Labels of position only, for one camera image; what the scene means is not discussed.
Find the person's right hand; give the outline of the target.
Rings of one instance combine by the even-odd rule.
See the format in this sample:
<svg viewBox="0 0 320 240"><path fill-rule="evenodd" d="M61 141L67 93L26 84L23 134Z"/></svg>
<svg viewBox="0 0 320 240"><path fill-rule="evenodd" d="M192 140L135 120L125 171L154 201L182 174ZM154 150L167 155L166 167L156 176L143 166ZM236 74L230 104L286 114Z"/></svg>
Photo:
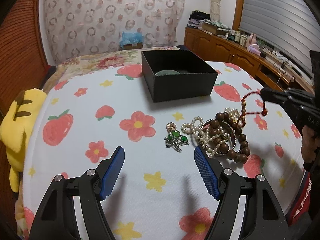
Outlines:
<svg viewBox="0 0 320 240"><path fill-rule="evenodd" d="M306 125L302 129L301 154L304 168L312 173L319 173L319 137Z"/></svg>

